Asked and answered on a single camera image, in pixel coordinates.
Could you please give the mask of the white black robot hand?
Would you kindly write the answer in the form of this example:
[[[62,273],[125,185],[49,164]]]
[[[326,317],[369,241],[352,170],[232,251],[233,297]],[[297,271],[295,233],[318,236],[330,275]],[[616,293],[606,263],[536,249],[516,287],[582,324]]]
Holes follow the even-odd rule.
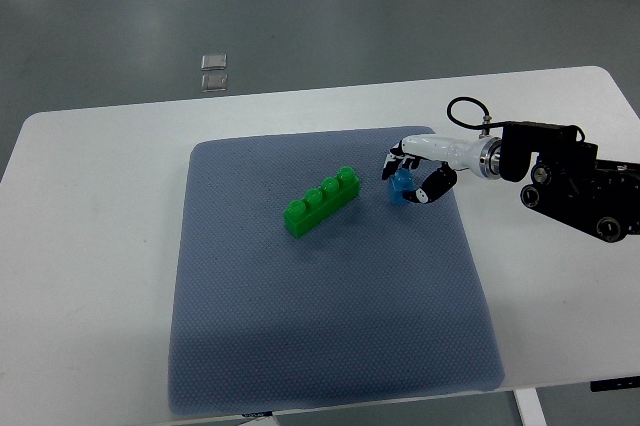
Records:
[[[486,136],[464,141],[433,134],[406,136],[390,148],[381,179],[389,180],[399,169],[416,169],[421,161],[439,162],[440,166],[414,190],[404,191],[405,201],[417,204],[433,203],[457,182],[457,172],[470,170],[476,176],[500,178],[501,140]]]

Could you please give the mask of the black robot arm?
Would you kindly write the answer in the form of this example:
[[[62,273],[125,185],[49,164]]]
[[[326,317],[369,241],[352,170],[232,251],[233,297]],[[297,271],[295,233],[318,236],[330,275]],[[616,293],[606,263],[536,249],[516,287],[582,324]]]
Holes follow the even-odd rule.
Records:
[[[520,192],[525,207],[614,243],[639,233],[639,165],[597,153],[575,125],[506,122],[499,173],[531,178]]]

